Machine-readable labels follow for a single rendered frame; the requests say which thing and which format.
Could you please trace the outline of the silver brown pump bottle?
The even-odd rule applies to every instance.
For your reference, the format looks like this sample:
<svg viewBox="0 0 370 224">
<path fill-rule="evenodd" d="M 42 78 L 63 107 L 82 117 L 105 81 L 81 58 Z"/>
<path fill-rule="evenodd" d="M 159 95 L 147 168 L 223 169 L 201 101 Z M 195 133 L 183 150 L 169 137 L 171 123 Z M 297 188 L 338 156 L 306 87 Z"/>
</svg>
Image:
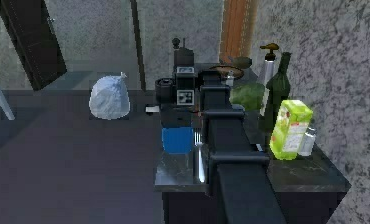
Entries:
<svg viewBox="0 0 370 224">
<path fill-rule="evenodd" d="M 259 75 L 258 81 L 261 84 L 266 85 L 269 82 L 269 80 L 273 77 L 274 62 L 276 60 L 275 51 L 279 49 L 279 46 L 276 43 L 269 43 L 267 45 L 261 46 L 261 49 L 268 50 L 268 53 L 265 55 L 263 69 Z M 261 116 L 263 116 L 265 113 L 268 96 L 269 96 L 269 90 L 265 88 L 264 95 L 262 98 L 262 107 L 260 109 Z"/>
</svg>

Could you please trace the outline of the dark round bowl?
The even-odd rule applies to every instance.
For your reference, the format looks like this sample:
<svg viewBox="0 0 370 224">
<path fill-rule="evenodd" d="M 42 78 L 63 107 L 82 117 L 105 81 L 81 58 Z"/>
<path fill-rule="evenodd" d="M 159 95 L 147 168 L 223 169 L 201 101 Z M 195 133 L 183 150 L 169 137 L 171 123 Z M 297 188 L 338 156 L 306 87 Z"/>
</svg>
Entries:
<svg viewBox="0 0 370 224">
<path fill-rule="evenodd" d="M 240 69 L 247 69 L 252 65 L 252 59 L 244 56 L 236 57 L 233 59 L 232 65 Z"/>
</svg>

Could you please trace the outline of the brown round pan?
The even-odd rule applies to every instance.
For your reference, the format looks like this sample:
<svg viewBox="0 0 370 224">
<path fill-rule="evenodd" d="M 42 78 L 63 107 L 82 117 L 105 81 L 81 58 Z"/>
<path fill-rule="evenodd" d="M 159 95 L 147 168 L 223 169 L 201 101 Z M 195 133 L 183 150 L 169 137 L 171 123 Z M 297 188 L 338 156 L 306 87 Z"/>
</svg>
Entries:
<svg viewBox="0 0 370 224">
<path fill-rule="evenodd" d="M 218 71 L 223 79 L 226 79 L 228 75 L 232 75 L 235 80 L 241 79 L 244 76 L 242 69 L 230 65 L 216 65 L 212 66 L 211 69 Z"/>
</svg>

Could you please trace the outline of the white chair leg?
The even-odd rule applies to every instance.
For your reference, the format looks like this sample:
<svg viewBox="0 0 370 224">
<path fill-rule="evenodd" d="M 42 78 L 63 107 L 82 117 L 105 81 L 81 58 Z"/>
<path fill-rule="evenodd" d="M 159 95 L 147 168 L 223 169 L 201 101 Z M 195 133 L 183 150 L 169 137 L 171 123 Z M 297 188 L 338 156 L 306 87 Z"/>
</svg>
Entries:
<svg viewBox="0 0 370 224">
<path fill-rule="evenodd" d="M 0 88 L 0 107 L 2 108 L 3 112 L 5 113 L 6 117 L 9 119 L 9 120 L 14 120 L 15 119 L 15 116 Z"/>
</svg>

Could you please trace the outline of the lime green carton box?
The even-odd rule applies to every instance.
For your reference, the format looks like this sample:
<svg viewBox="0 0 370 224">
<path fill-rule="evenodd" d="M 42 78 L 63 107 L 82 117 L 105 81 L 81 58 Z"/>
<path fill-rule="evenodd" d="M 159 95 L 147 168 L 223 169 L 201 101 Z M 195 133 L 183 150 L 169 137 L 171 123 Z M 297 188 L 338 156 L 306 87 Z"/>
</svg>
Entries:
<svg viewBox="0 0 370 224">
<path fill-rule="evenodd" d="M 283 100 L 269 143 L 278 160 L 294 160 L 303 136 L 310 124 L 313 111 L 301 100 Z"/>
</svg>

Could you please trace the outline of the black counter cabinet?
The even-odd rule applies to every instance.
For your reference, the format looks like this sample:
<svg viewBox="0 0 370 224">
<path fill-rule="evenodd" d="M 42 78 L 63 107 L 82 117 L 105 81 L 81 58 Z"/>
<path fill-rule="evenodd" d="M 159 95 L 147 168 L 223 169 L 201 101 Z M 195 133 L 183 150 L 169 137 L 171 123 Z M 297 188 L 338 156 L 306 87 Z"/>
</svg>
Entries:
<svg viewBox="0 0 370 224">
<path fill-rule="evenodd" d="M 196 63 L 195 69 L 210 70 L 210 63 Z M 327 224 L 347 194 L 350 184 L 328 157 L 315 148 L 309 157 L 278 160 L 267 146 L 256 143 L 261 137 L 258 122 L 245 114 L 243 128 L 250 145 L 269 156 L 267 177 L 287 224 Z M 166 155 L 161 152 L 155 175 L 155 190 L 168 190 L 172 184 L 185 184 L 194 178 L 192 155 Z"/>
</svg>

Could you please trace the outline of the black room door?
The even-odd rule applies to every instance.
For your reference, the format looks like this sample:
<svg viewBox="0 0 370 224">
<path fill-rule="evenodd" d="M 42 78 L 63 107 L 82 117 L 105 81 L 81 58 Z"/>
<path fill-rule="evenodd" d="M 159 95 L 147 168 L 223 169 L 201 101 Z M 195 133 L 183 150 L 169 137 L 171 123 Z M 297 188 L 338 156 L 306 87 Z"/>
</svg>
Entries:
<svg viewBox="0 0 370 224">
<path fill-rule="evenodd" d="M 34 91 L 67 72 L 45 0 L 0 0 L 0 17 Z"/>
</svg>

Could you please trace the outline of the blue spray bottle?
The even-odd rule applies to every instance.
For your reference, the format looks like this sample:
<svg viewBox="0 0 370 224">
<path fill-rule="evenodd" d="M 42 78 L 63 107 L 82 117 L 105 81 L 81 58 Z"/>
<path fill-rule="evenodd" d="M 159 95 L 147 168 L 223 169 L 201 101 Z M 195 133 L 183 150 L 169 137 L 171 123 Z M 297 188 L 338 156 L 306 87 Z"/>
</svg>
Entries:
<svg viewBox="0 0 370 224">
<path fill-rule="evenodd" d="M 193 147 L 193 129 L 191 127 L 173 127 L 162 129 L 162 145 L 169 154 L 187 154 Z"/>
</svg>

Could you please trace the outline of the clear salt shaker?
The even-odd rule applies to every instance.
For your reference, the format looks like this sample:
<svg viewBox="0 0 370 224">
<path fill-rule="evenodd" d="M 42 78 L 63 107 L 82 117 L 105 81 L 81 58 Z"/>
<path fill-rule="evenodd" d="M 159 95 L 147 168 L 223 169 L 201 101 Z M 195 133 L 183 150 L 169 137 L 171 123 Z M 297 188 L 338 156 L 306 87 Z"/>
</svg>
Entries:
<svg viewBox="0 0 370 224">
<path fill-rule="evenodd" d="M 312 154 L 315 140 L 316 140 L 316 129 L 313 127 L 308 127 L 304 134 L 303 141 L 301 142 L 298 154 L 304 157 L 310 156 Z"/>
</svg>

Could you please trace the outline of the silver fork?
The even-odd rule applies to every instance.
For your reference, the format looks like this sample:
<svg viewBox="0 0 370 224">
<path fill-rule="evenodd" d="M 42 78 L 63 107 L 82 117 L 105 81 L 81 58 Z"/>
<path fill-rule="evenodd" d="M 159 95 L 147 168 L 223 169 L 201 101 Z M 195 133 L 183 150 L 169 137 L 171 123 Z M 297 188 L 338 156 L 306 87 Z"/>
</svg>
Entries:
<svg viewBox="0 0 370 224">
<path fill-rule="evenodd" d="M 194 130 L 194 175 L 195 179 L 200 182 L 205 182 L 205 171 L 203 167 L 203 159 L 202 159 L 202 136 L 201 131 L 199 129 Z"/>
</svg>

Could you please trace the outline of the brown wooden door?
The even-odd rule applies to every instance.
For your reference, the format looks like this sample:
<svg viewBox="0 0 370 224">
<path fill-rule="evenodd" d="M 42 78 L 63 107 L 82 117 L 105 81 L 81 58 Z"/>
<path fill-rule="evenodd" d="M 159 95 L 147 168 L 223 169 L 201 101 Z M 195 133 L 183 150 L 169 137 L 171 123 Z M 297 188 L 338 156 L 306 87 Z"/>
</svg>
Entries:
<svg viewBox="0 0 370 224">
<path fill-rule="evenodd" d="M 219 58 L 250 56 L 259 0 L 224 0 Z"/>
</svg>

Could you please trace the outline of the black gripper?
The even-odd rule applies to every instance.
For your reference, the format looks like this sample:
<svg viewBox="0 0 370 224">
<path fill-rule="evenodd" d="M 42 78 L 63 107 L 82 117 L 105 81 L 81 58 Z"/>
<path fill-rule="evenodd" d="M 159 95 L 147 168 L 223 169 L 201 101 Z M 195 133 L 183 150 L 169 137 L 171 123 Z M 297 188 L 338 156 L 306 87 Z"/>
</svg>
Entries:
<svg viewBox="0 0 370 224">
<path fill-rule="evenodd" d="M 178 89 L 173 78 L 160 78 L 155 81 L 155 92 L 158 106 L 146 106 L 145 113 L 160 113 L 163 128 L 191 126 L 195 105 L 193 89 Z"/>
</svg>

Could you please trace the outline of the black thin post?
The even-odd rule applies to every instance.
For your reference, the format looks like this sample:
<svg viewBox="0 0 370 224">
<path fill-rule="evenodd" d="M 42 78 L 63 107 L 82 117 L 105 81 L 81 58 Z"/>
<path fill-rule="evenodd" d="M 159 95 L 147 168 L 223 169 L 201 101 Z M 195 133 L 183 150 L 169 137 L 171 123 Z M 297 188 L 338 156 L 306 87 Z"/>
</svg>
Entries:
<svg viewBox="0 0 370 224">
<path fill-rule="evenodd" d="M 139 23 L 139 18 L 138 18 L 138 5 L 137 5 L 137 0 L 129 0 L 129 1 L 130 1 L 130 6 L 131 6 L 131 12 L 132 12 L 134 38 L 135 38 L 136 54 L 137 54 L 139 77 L 140 77 L 140 86 L 141 86 L 142 91 L 146 91 L 145 70 L 144 70 L 144 63 L 143 63 L 142 44 L 141 44 L 140 26 L 139 26 L 140 23 Z"/>
</svg>

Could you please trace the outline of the white tied garbage bag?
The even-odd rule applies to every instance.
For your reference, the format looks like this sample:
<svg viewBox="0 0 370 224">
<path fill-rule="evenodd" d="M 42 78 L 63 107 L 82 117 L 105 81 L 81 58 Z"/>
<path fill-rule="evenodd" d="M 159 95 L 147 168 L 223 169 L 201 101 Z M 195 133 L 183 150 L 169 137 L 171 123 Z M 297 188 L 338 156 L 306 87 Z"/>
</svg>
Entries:
<svg viewBox="0 0 370 224">
<path fill-rule="evenodd" d="M 89 98 L 91 114 L 99 119 L 115 120 L 130 112 L 130 99 L 125 84 L 127 75 L 107 75 L 100 78 L 92 87 Z"/>
</svg>

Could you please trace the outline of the dark green wine bottle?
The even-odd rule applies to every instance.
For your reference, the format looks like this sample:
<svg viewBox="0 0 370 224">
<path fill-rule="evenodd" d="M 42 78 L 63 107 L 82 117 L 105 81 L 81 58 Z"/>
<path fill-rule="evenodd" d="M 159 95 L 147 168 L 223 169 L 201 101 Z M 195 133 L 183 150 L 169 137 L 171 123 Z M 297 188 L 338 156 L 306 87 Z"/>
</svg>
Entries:
<svg viewBox="0 0 370 224">
<path fill-rule="evenodd" d="M 287 70 L 290 59 L 290 52 L 282 53 L 277 73 L 266 84 L 268 99 L 261 126 L 266 135 L 270 135 L 274 129 L 281 102 L 289 97 L 290 83 Z"/>
</svg>

